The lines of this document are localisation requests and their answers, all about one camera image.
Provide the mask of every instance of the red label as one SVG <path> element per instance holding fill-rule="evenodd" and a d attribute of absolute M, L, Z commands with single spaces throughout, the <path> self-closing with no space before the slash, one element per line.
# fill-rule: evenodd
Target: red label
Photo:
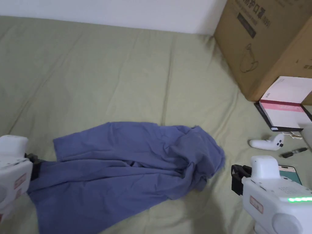
<path fill-rule="evenodd" d="M 263 205 L 260 204 L 255 198 L 250 196 L 250 204 L 252 204 L 261 214 L 263 214 Z"/>
<path fill-rule="evenodd" d="M 22 194 L 22 189 L 20 188 L 17 192 L 16 192 L 16 195 L 15 195 L 15 199 L 18 199 Z"/>
<path fill-rule="evenodd" d="M 17 187 L 19 187 L 25 180 L 26 180 L 26 173 L 23 174 L 20 178 L 18 178 L 18 179 L 14 182 L 14 189 L 16 189 Z"/>

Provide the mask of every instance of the phone screen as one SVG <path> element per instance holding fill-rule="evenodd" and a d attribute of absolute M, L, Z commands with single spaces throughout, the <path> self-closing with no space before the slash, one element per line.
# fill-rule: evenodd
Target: phone screen
<path fill-rule="evenodd" d="M 285 177 L 297 182 L 298 184 L 301 184 L 299 176 L 298 176 L 296 169 L 294 167 L 279 165 L 279 169 L 280 169 L 280 175 L 281 176 L 285 176 Z"/>

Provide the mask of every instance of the blue cloth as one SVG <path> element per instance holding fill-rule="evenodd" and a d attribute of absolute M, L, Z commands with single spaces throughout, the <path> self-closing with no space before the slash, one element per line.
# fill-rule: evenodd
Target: blue cloth
<path fill-rule="evenodd" d="M 202 190 L 224 165 L 200 127 L 115 122 L 54 139 L 28 194 L 41 234 L 96 234 L 167 199 Z"/>

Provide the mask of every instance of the white controller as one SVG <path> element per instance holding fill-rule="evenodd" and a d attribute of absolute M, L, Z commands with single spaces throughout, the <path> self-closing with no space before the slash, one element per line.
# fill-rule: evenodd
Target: white controller
<path fill-rule="evenodd" d="M 270 137 L 268 140 L 250 140 L 249 145 L 258 149 L 278 150 L 284 145 L 284 135 L 280 133 L 275 137 Z"/>

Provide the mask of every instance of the black pen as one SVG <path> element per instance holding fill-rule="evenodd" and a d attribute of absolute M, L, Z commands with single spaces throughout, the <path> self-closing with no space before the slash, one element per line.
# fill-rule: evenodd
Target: black pen
<path fill-rule="evenodd" d="M 295 149 L 295 150 L 293 150 L 293 151 L 291 151 L 291 152 L 283 153 L 283 154 L 281 154 L 281 156 L 282 156 L 283 158 L 289 158 L 289 157 L 293 156 L 294 154 L 297 154 L 297 153 L 306 151 L 307 149 L 308 149 L 308 148 L 306 148 L 306 147 L 300 148 L 300 149 Z"/>

